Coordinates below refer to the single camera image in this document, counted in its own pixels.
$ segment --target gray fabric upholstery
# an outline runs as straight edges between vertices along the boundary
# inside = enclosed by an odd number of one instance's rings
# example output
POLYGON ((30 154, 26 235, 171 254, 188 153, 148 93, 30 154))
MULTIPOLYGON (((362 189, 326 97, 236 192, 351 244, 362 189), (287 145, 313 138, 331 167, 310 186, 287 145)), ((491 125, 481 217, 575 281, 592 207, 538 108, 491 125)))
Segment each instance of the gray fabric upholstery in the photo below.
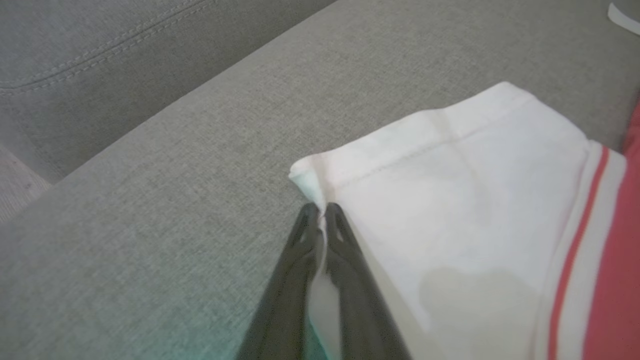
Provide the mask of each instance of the gray fabric upholstery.
POLYGON ((0 357, 228 359, 305 202, 292 162, 501 80, 619 149, 639 58, 600 3, 339 0, 0 230, 0 357))
POLYGON ((1 1, 0 141, 55 183, 332 1, 1 1))

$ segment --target red stripe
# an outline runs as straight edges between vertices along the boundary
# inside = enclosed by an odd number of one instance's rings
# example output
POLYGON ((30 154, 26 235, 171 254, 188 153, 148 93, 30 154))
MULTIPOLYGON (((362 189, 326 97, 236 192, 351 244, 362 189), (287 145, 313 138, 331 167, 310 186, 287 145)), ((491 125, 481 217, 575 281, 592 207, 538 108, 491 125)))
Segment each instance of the red stripe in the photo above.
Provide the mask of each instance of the red stripe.
POLYGON ((640 359, 640 103, 625 141, 618 192, 582 348, 584 360, 640 359))
POLYGON ((589 189, 589 198, 587 199, 587 204, 584 208, 584 212, 582 213, 582 218, 580 219, 580 225, 578 226, 578 231, 575 233, 575 236, 573 237, 573 241, 571 242, 571 247, 569 248, 569 253, 567 253, 566 255, 562 273, 560 274, 560 281, 558 283, 558 288, 556 291, 556 299, 554 301, 553 310, 551 310, 548 360, 557 359, 558 326, 560 324, 560 314, 562 313, 564 296, 566 295, 566 287, 569 284, 569 278, 571 277, 573 262, 575 261, 576 254, 578 253, 578 248, 580 247, 580 242, 582 241, 582 237, 584 236, 584 231, 587 229, 587 224, 589 223, 589 217, 591 216, 591 210, 593 209, 593 203, 595 202, 596 194, 598 192, 598 187, 600 186, 600 180, 602 179, 602 174, 604 173, 604 169, 607 166, 608 160, 609 160, 609 150, 606 147, 602 147, 602 154, 600 155, 600 163, 598 164, 596 173, 593 176, 591 189, 589 189))

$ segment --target couch cushion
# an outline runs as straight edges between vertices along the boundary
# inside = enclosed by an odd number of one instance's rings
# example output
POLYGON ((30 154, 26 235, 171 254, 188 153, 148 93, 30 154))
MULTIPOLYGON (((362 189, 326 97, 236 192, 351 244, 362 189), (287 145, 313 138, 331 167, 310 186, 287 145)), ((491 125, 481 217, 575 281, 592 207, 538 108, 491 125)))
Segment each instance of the couch cushion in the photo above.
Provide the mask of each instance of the couch cushion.
POLYGON ((331 2, 0 1, 0 141, 55 183, 331 2))
POLYGON ((578 0, 333 3, 0 230, 0 357, 232 357, 304 203, 287 179, 291 163, 501 80, 619 148, 640 40, 605 9, 578 0))

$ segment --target black tongs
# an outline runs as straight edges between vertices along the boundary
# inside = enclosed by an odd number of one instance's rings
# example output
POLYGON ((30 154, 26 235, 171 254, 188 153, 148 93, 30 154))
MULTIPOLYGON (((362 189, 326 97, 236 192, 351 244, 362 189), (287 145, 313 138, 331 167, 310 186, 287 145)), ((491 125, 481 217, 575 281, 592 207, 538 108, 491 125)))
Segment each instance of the black tongs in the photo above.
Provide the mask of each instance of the black tongs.
MULTIPOLYGON (((303 358, 307 286, 324 247, 313 203, 300 210, 237 359, 303 358)), ((410 359, 402 337, 338 204, 326 219, 326 271, 340 292, 343 359, 410 359)))

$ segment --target couch seam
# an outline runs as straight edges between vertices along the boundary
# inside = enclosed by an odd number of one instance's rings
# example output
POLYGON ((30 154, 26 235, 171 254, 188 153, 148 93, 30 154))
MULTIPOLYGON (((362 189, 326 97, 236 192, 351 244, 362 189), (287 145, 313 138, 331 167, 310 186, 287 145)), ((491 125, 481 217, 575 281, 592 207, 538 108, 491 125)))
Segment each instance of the couch seam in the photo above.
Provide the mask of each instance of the couch seam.
POLYGON ((46 87, 54 85, 56 83, 68 80, 68 79, 78 75, 81 72, 84 72, 84 71, 86 71, 86 70, 88 70, 88 69, 90 69, 90 68, 92 68, 92 67, 94 67, 94 66, 96 66, 96 65, 98 65, 98 64, 100 64, 102 62, 105 62, 105 61, 109 60, 110 58, 116 56, 117 54, 120 54, 120 53, 122 53, 122 52, 124 52, 126 50, 129 50, 130 48, 132 48, 132 47, 138 45, 139 43, 141 43, 142 41, 144 41, 145 39, 147 39, 147 38, 159 33, 160 31, 162 31, 162 30, 164 30, 164 29, 166 29, 166 28, 168 28, 168 27, 170 27, 170 26, 172 26, 174 24, 176 24, 178 21, 180 21, 180 20, 182 20, 182 19, 184 19, 186 17, 189 17, 189 16, 191 16, 191 15, 193 15, 195 13, 198 13, 199 11, 203 10, 204 8, 207 8, 209 5, 210 4, 202 5, 201 7, 197 8, 196 10, 193 10, 193 11, 191 11, 191 12, 189 12, 189 13, 187 13, 187 14, 185 14, 185 15, 183 15, 183 16, 175 19, 175 20, 173 20, 169 24, 165 24, 161 28, 153 30, 152 32, 146 34, 144 37, 141 37, 141 38, 137 39, 133 44, 129 44, 129 45, 125 46, 125 47, 122 47, 122 48, 118 49, 117 51, 111 53, 109 56, 104 57, 104 58, 96 61, 95 63, 93 63, 93 64, 91 64, 89 66, 83 67, 80 70, 74 71, 73 73, 65 76, 64 78, 58 78, 58 79, 56 79, 54 81, 51 81, 49 83, 46 83, 44 85, 40 85, 40 86, 37 86, 37 87, 34 87, 34 88, 25 89, 25 90, 22 90, 20 92, 14 92, 12 89, 6 89, 6 88, 5 89, 0 89, 0 90, 4 90, 4 91, 0 92, 0 96, 14 96, 14 95, 25 94, 25 93, 28 93, 28 92, 32 92, 32 91, 35 91, 35 90, 38 90, 38 89, 41 89, 41 88, 46 88, 46 87))
POLYGON ((173 8, 170 8, 170 9, 169 9, 169 10, 167 10, 167 11, 165 11, 165 12, 163 12, 163 13, 160 13, 160 14, 158 14, 158 15, 156 15, 156 16, 154 16, 154 17, 152 17, 152 18, 151 18, 151 19, 149 19, 149 20, 146 20, 145 22, 139 23, 139 24, 138 24, 137 26, 135 26, 134 28, 131 28, 130 30, 128 30, 128 31, 126 31, 126 32, 124 32, 124 33, 119 34, 119 35, 118 35, 118 36, 116 36, 115 38, 112 38, 111 40, 109 40, 109 41, 107 41, 107 42, 104 42, 103 44, 98 45, 97 47, 94 47, 94 48, 93 48, 93 49, 91 49, 91 50, 88 50, 88 51, 84 52, 82 55, 76 56, 75 58, 73 58, 73 59, 71 59, 71 60, 69 60, 69 61, 66 61, 66 62, 64 62, 64 63, 58 64, 58 65, 56 65, 56 66, 54 66, 54 67, 52 67, 52 68, 50 68, 50 69, 47 69, 47 70, 45 70, 45 71, 41 71, 41 72, 39 72, 39 73, 37 73, 37 74, 34 74, 34 75, 31 75, 31 76, 26 76, 26 77, 23 77, 23 78, 19 78, 19 79, 13 79, 13 80, 0 80, 0 83, 1 83, 1 84, 19 83, 19 82, 21 82, 21 81, 25 81, 25 80, 32 80, 32 79, 37 78, 38 76, 41 76, 41 75, 44 75, 44 74, 47 74, 47 73, 53 72, 53 71, 55 71, 55 70, 58 70, 59 68, 64 67, 64 66, 66 66, 66 65, 69 65, 69 64, 71 64, 71 63, 73 63, 73 62, 75 62, 75 61, 77 61, 77 60, 80 60, 81 58, 84 58, 84 57, 86 57, 86 56, 87 56, 87 55, 89 55, 89 54, 92 54, 92 53, 94 53, 94 52, 96 52, 96 51, 98 51, 98 50, 102 50, 102 49, 104 49, 105 47, 107 47, 107 46, 111 45, 113 42, 116 42, 117 40, 120 40, 121 38, 126 37, 127 35, 131 35, 131 34, 133 34, 135 31, 137 31, 137 30, 139 30, 139 29, 141 29, 141 28, 145 27, 146 25, 151 24, 152 22, 154 22, 154 21, 155 21, 155 20, 157 20, 158 18, 160 18, 160 17, 162 17, 162 16, 165 16, 165 15, 168 15, 168 14, 171 14, 171 13, 172 13, 174 10, 176 10, 177 8, 180 8, 180 7, 182 7, 182 6, 186 5, 186 4, 189 4, 189 3, 193 3, 193 2, 195 2, 195 1, 198 1, 198 0, 186 0, 186 1, 184 1, 183 3, 178 4, 178 5, 174 6, 173 8))

